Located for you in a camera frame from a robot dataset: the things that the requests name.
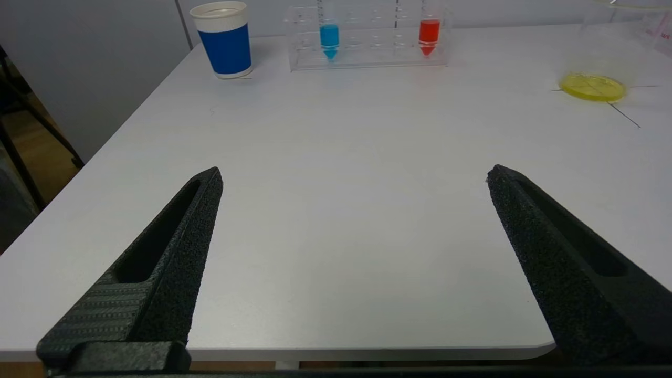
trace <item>blue test tube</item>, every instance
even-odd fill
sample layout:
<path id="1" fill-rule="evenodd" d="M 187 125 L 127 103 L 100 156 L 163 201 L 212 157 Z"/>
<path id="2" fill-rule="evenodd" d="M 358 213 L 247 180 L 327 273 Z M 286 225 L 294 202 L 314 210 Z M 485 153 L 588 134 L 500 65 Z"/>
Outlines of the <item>blue test tube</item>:
<path id="1" fill-rule="evenodd" d="M 317 15 L 320 21 L 322 51 L 332 61 L 338 53 L 339 30 L 336 24 L 333 0 L 317 0 Z"/>

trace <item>red liquid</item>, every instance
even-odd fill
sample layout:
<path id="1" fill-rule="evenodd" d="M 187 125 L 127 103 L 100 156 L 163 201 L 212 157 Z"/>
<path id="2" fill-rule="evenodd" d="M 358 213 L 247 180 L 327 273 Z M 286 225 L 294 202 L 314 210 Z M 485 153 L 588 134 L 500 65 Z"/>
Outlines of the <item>red liquid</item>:
<path id="1" fill-rule="evenodd" d="M 429 56 L 434 51 L 440 30 L 441 20 L 420 21 L 420 50 L 425 56 Z"/>

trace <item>white cup rim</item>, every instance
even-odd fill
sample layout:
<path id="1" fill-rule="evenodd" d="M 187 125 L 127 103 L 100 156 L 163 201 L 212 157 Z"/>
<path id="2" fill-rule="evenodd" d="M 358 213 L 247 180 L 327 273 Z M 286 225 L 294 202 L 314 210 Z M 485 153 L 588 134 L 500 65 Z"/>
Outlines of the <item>white cup rim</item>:
<path id="1" fill-rule="evenodd" d="M 245 8 L 247 8 L 247 4 L 243 3 L 242 1 L 215 1 L 214 3 L 207 3 L 194 7 L 189 11 L 189 14 L 192 15 L 193 18 L 211 20 L 214 18 L 226 18 L 239 15 L 245 11 Z M 217 9 L 235 9 L 235 11 L 212 15 L 204 14 Z"/>

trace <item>glass beaker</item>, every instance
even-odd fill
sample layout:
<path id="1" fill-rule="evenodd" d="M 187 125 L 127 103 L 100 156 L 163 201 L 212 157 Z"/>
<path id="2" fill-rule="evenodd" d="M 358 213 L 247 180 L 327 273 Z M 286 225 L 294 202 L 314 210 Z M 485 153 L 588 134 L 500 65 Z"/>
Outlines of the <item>glass beaker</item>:
<path id="1" fill-rule="evenodd" d="M 618 101 L 672 17 L 672 0 L 591 0 L 560 88 L 593 101 Z"/>

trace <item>blue liquid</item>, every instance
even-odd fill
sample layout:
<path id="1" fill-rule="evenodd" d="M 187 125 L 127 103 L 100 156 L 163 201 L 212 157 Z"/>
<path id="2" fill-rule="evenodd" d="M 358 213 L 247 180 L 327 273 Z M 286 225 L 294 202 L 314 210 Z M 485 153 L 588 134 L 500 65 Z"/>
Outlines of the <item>blue liquid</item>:
<path id="1" fill-rule="evenodd" d="M 320 41 L 327 59 L 334 59 L 339 45 L 338 25 L 329 24 L 320 26 Z"/>

